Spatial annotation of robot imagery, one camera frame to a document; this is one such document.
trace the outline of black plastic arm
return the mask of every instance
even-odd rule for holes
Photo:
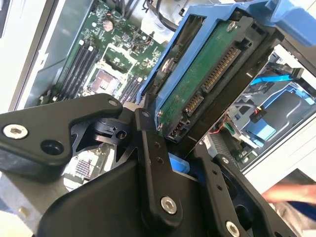
[[[121,112],[117,99],[99,94],[0,115],[0,169],[40,182],[53,181],[62,175],[76,151],[73,144],[87,127]],[[7,137],[25,132],[14,127],[7,131],[11,124],[23,126],[27,135]]]

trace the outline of blue plastic tab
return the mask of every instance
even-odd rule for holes
[[[190,165],[187,161],[180,159],[171,153],[169,153],[169,158],[172,169],[185,174],[190,171]]]
[[[266,26],[278,26],[299,43],[311,47],[316,44],[316,19],[289,0],[256,0],[242,7]]]

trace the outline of black ram slot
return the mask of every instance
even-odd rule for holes
[[[134,86],[134,82],[135,82],[135,79],[130,80],[130,84],[127,86],[127,90],[124,93],[124,95],[122,96],[122,102],[125,102],[125,100],[127,99],[128,95],[130,94],[130,92]]]
[[[85,64],[82,67],[82,71],[75,83],[75,86],[73,86],[73,89],[70,91],[68,99],[73,99],[76,97],[76,95],[78,94],[78,92],[80,91],[80,88],[82,86],[82,83],[84,81],[84,79],[86,78],[86,75],[89,72],[89,69],[91,68],[91,65],[95,62],[95,58],[98,54],[98,50],[94,49],[92,51],[92,53],[89,55],[88,59],[86,60]]]
[[[68,69],[67,75],[63,81],[61,88],[60,88],[60,92],[59,92],[60,98],[62,98],[65,95],[66,88],[68,87],[69,83],[71,82],[71,80],[73,78],[73,74],[74,74],[75,70],[77,69],[78,64],[80,63],[80,60],[81,60],[84,52],[87,49],[88,49],[87,44],[80,45],[80,49],[78,50],[71,67]]]
[[[135,89],[132,90],[132,92],[129,96],[129,99],[128,99],[129,102],[134,102],[136,100],[136,95],[139,92],[139,89],[141,86],[142,86],[142,83],[138,83],[137,86],[135,87]]]
[[[83,56],[80,58],[80,62],[78,63],[78,66],[73,74],[73,78],[70,80],[70,83],[68,84],[68,86],[65,89],[65,92],[63,94],[63,96],[61,97],[62,100],[66,100],[71,89],[74,87],[75,83],[78,80],[78,77],[80,75],[80,73],[83,70],[84,64],[86,63],[86,61],[88,60],[90,54],[92,54],[92,51],[89,51],[88,49],[85,50]]]
[[[123,89],[122,94],[119,97],[120,102],[122,102],[122,100],[125,98],[125,94],[126,94],[127,90],[130,88],[130,85],[132,84],[132,82],[133,82],[133,79],[129,80],[129,82],[127,83],[127,85]]]
[[[132,84],[130,91],[128,92],[128,94],[126,94],[126,97],[124,98],[124,102],[128,101],[132,91],[135,89],[135,87],[137,86],[137,80],[134,81],[135,83]]]

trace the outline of hex bolt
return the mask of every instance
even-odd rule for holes
[[[164,211],[166,211],[170,215],[176,214],[177,205],[174,200],[172,200],[172,198],[165,196],[161,199],[160,203]]]
[[[233,237],[239,237],[240,236],[239,230],[238,230],[237,226],[233,222],[227,221],[226,222],[226,228],[227,228],[228,232]]]
[[[3,133],[6,137],[12,139],[22,139],[28,135],[26,127],[18,124],[10,124],[4,127]]]
[[[227,32],[231,32],[231,31],[233,31],[233,29],[235,29],[235,27],[236,27],[236,21],[233,21],[233,22],[231,22],[231,23],[228,25],[226,31],[227,31]]]
[[[227,159],[227,158],[225,158],[225,157],[222,157],[222,160],[223,160],[223,162],[224,162],[224,163],[226,163],[226,164],[228,164],[228,163],[229,163],[228,159]]]

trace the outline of ram slot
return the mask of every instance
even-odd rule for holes
[[[73,75],[78,68],[78,65],[81,61],[82,56],[87,51],[89,45],[84,43],[83,45],[80,45],[80,48],[75,56],[75,59],[73,60],[73,63],[71,64],[70,68],[68,69],[67,75],[63,81],[63,84],[61,86],[60,92],[59,92],[59,98],[62,98],[66,94],[66,90],[68,88],[68,85],[70,84],[71,80],[73,79]]]
[[[64,94],[62,96],[62,100],[67,100],[68,96],[70,95],[69,94],[70,91],[74,87],[75,83],[78,80],[78,77],[79,77],[80,73],[83,70],[83,66],[85,65],[86,61],[88,60],[90,54],[92,54],[92,50],[89,50],[89,49],[91,49],[90,46],[89,46],[89,48],[87,50],[85,50],[83,56],[80,58],[80,62],[78,63],[77,68],[75,69],[75,72],[73,74],[72,80],[70,81],[70,83],[68,84],[68,86],[65,89],[65,92],[64,92]]]
[[[134,103],[134,102],[136,101],[137,93],[139,92],[139,90],[140,90],[140,88],[142,87],[142,85],[143,85],[143,84],[142,84],[141,82],[139,82],[139,83],[137,84],[137,86],[136,86],[135,89],[131,92],[131,94],[130,94],[130,96],[129,96],[129,99],[128,99],[129,102]]]
[[[130,95],[133,92],[133,90],[135,89],[135,87],[137,86],[138,81],[134,80],[133,83],[130,86],[130,90],[128,91],[128,93],[126,93],[126,96],[124,98],[124,102],[125,101],[129,101]]]
[[[96,61],[96,56],[98,54],[97,49],[93,49],[92,53],[89,55],[88,59],[85,61],[82,71],[75,82],[75,86],[73,86],[72,90],[69,93],[68,99],[73,99],[77,96],[78,92],[80,91],[80,88],[82,84],[84,83],[84,79],[86,78],[86,75],[88,74],[89,70],[91,69],[92,64]]]
[[[228,67],[232,64],[234,59],[238,56],[238,48],[231,47],[221,61],[216,65],[216,67],[209,74],[208,78],[202,85],[202,90],[206,93],[209,93],[210,90],[214,87],[218,79],[224,74]]]
[[[125,97],[126,97],[126,92],[130,89],[130,85],[131,85],[132,83],[133,83],[133,79],[129,80],[128,83],[126,84],[125,88],[123,89],[122,94],[121,94],[120,97],[119,97],[119,101],[120,101],[121,103],[124,102],[124,99],[125,99]]]

